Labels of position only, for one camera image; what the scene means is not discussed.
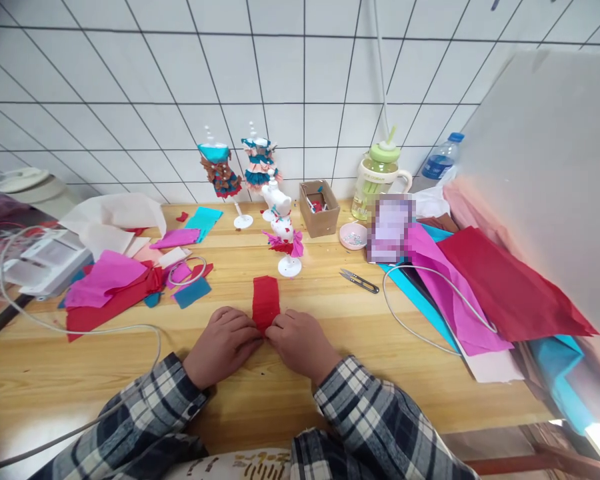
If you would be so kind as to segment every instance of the plastic bottle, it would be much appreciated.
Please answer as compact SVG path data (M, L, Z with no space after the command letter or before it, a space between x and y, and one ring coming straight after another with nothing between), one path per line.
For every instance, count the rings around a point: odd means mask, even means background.
M462 133L453 132L446 142L434 148L422 169L422 175L426 178L440 180L460 158L459 144L464 138Z

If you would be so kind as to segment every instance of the cardboard box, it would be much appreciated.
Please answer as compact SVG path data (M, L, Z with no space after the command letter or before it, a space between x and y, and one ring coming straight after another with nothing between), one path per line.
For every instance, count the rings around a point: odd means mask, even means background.
M314 213L309 202L316 200L326 205L327 209ZM340 205L326 180L312 180L300 184L300 212L311 238L336 233Z

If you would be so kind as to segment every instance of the dress form stand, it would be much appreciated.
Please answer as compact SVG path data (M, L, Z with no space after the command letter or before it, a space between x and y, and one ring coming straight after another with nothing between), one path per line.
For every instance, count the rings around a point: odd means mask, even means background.
M205 126L205 129L207 130L207 142L198 145L202 155L200 164L207 171L207 178L213 184L216 196L224 199L234 197L242 190L242 177L236 176L229 167L231 150L224 143L214 142L209 127ZM233 220L233 226L238 229L250 227L253 223L252 216L243 214L235 199L233 204L238 212L238 216Z
M271 249L284 252L285 256L278 262L278 272L283 277L295 277L302 270L300 258L303 253L302 233L293 230L291 224L291 198L278 189L278 182L274 177L274 170L270 169L269 184L262 187L262 195L274 219L271 229L274 235L264 232L269 237Z
M273 176L278 181L282 180L282 177L273 159L276 144L266 138L258 137L252 121L249 122L249 128L250 137L242 139L245 152L249 156L249 166L245 172L245 182L251 192L261 194L262 188L269 182L268 170L273 169ZM271 211L272 204L268 202L267 204L269 208L264 210L262 218L266 221L272 221L275 219L275 215Z

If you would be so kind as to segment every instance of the white board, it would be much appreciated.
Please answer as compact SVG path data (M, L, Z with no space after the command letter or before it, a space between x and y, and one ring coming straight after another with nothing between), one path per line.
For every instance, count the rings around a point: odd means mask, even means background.
M516 54L463 132L461 174L600 330L600 54Z

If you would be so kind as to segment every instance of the small scissors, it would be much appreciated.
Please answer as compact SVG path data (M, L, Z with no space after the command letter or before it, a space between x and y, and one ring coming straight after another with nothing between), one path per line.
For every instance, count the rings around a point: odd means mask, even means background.
M354 282L359 287L364 288L364 290L368 290L371 293L380 292L380 289L378 287L376 287L371 282L368 282L368 281L364 280L363 278L358 277L355 273L350 272L349 270L345 270L345 269L340 269L340 270L342 270L342 272L340 272L340 275L342 275L347 280Z

